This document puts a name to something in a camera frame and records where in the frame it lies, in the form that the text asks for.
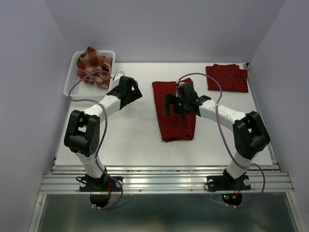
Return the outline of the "red polka dot skirt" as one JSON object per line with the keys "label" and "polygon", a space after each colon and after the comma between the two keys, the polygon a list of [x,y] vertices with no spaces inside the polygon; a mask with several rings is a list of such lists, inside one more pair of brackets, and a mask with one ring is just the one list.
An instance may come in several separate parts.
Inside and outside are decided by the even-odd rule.
{"label": "red polka dot skirt", "polygon": [[196,128],[196,115],[177,115],[173,113],[173,106],[170,106],[170,114],[163,113],[165,107],[165,95],[175,94],[177,91],[175,82],[152,82],[154,103],[157,121],[162,141],[185,141],[193,140]]}
{"label": "red polka dot skirt", "polygon": [[224,92],[249,92],[248,71],[237,64],[206,66],[206,74],[215,79]]}

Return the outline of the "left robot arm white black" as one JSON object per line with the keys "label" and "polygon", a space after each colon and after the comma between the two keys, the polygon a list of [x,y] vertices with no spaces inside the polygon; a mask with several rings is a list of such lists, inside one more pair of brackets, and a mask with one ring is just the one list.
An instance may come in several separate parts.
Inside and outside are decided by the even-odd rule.
{"label": "left robot arm white black", "polygon": [[107,132],[108,117],[141,97],[137,81],[122,75],[101,101],[89,100],[93,106],[71,112],[64,145],[75,153],[85,169],[85,177],[78,177],[78,182],[96,190],[106,188],[109,178],[98,151]]}

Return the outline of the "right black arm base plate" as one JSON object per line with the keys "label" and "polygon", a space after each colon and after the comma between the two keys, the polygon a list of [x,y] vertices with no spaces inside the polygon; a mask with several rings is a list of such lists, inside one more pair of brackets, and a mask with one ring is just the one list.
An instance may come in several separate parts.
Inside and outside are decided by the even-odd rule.
{"label": "right black arm base plate", "polygon": [[204,189],[209,192],[251,190],[251,183],[247,175],[233,179],[223,175],[209,175],[206,177]]}

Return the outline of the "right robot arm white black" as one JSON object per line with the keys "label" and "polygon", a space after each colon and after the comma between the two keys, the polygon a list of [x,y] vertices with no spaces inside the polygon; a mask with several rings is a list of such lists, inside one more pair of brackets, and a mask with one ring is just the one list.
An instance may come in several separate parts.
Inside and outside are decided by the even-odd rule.
{"label": "right robot arm white black", "polygon": [[236,153],[221,176],[212,177],[209,190],[232,189],[243,183],[242,178],[258,153],[270,143],[270,136],[256,111],[244,113],[222,106],[218,101],[198,96],[191,83],[177,86],[175,94],[165,95],[163,113],[194,114],[217,123],[219,132],[225,127],[233,132]]}

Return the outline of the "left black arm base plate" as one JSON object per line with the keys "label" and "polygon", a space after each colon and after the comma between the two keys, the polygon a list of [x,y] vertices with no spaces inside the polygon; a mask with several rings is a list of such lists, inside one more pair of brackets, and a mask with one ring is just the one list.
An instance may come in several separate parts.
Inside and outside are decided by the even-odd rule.
{"label": "left black arm base plate", "polygon": [[107,176],[93,178],[88,175],[78,176],[75,179],[80,184],[80,192],[121,192],[119,183],[123,181],[121,176],[115,177],[117,181]]}

